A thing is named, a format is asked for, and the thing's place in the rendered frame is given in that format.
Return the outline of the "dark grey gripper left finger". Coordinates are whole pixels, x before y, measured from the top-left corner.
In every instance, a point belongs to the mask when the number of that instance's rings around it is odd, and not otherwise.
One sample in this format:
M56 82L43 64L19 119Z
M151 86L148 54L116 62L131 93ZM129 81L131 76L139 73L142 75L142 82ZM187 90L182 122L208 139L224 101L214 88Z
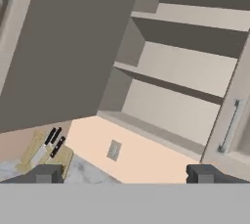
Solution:
M4 183L12 184L51 184L62 182L63 166L61 164L39 164L23 175L4 180Z

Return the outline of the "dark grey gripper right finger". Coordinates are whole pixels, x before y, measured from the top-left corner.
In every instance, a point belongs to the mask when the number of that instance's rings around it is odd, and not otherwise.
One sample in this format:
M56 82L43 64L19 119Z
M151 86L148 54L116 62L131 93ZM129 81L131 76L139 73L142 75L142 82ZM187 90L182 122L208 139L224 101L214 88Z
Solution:
M227 175L211 164L188 164L188 183L246 183L246 180Z

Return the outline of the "closed beige cabinet door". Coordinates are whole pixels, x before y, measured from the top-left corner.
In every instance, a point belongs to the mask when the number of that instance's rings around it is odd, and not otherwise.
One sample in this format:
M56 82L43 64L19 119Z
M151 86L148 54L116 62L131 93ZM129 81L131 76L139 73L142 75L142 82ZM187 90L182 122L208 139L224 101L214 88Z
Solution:
M238 135L242 132L243 113L247 108L247 101L250 96L250 30L243 50L237 61L229 87L220 108L215 124L213 126L209 141L203 152L201 162L212 164L222 172L244 180L250 180L250 164L245 160L235 157L233 151ZM234 111L234 100L239 99L241 106L235 116L229 145L222 154L218 152L218 147L223 143L229 122Z

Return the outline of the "open grey cabinet door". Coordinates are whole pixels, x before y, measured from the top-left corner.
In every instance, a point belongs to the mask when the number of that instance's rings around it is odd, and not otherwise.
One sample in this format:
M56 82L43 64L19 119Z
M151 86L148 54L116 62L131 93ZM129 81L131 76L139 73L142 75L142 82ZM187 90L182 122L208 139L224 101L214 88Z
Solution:
M96 114L136 0L0 0L0 133Z

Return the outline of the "wooden knife block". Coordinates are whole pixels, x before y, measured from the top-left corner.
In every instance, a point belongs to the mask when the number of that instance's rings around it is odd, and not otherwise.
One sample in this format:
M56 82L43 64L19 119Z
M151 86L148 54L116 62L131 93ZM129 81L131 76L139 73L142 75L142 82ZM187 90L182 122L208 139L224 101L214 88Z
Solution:
M16 169L25 173L38 164L61 164L63 167L62 178L65 179L73 158L73 150L63 143L54 158L51 158L50 153L63 135L60 133L54 144L49 143L45 146L44 142L48 135L44 132L36 132L34 134L31 144L22 155L20 162L16 165Z

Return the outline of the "black handled knife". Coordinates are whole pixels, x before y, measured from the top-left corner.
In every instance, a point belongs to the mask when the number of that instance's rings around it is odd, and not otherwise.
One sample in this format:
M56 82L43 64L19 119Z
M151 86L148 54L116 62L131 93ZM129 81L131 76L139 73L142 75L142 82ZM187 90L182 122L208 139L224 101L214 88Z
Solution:
M56 130L56 132L55 132L55 134L54 134L54 136L53 136L53 138L52 138L52 140L51 140L51 144L54 144L55 142L56 142L56 140L57 140L57 138L59 137L59 135L60 135L60 133L62 132L62 128L61 127L59 127L57 130Z
M60 140L58 141L58 143L55 145L54 149L52 150L52 152L50 153L50 157L54 158L54 156L57 154L57 152L59 151L59 149L61 148L62 144L65 141L65 137L61 136Z
M51 142L51 139L53 138L55 132L56 132L57 128L53 127L52 130L50 131L49 135L47 136L45 142L44 142L44 145L47 146L50 142Z

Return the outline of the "grey wall socket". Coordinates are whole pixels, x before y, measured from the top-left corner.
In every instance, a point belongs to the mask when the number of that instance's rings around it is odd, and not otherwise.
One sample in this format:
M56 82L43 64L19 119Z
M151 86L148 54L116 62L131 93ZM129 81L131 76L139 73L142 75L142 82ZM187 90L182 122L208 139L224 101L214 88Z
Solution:
M117 161L121 146L121 143L112 140L106 156L114 161Z

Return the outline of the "open beige wall cabinet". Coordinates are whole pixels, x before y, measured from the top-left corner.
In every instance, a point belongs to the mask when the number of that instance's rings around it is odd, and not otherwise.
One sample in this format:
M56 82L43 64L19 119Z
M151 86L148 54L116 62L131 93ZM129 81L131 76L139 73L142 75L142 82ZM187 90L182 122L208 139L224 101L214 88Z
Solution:
M99 116L201 159L250 37L250 0L136 0Z

